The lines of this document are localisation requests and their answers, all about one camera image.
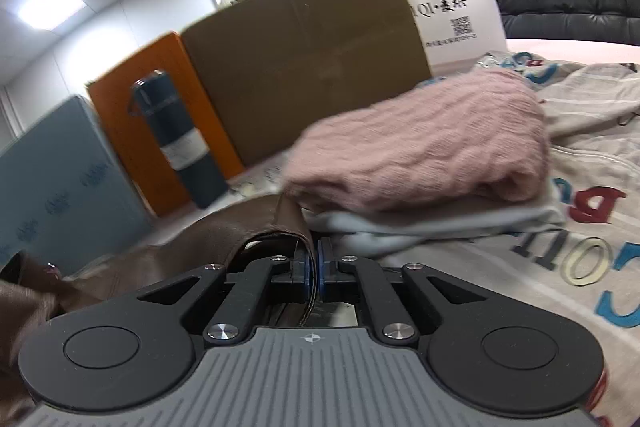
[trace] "dark blue thermos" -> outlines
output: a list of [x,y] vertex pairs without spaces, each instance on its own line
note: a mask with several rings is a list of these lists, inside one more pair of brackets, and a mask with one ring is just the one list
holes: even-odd
[[156,70],[133,86],[133,98],[191,200],[207,208],[228,189],[202,134],[193,126],[171,77]]

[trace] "black leather sofa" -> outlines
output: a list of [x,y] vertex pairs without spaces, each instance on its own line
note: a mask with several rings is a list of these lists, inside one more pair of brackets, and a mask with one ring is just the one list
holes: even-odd
[[497,0],[508,39],[640,46],[640,0]]

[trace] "brown leather garment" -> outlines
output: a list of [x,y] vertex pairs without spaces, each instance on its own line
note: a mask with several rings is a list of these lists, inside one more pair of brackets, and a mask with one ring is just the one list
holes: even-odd
[[[260,244],[244,247],[273,236],[295,237],[315,255],[299,206],[283,195],[228,206],[161,247],[112,257],[68,280],[57,279],[24,252],[16,254],[0,271],[0,426],[10,425],[34,406],[20,380],[17,357],[25,336],[39,325],[207,263],[228,267],[233,261],[242,266],[255,257],[272,255],[273,250],[260,251]],[[310,299],[302,320],[312,305]]]

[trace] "crosshair symbol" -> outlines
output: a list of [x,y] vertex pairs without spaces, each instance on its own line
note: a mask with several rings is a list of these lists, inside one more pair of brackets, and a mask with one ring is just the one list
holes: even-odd
[[305,339],[308,343],[313,344],[319,341],[322,337],[316,333],[309,333],[302,338]]

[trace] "light blue box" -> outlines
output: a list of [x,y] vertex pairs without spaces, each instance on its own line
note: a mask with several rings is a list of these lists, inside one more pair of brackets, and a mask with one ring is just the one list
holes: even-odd
[[151,228],[150,214],[80,96],[0,155],[0,266],[24,250],[69,275],[126,250]]

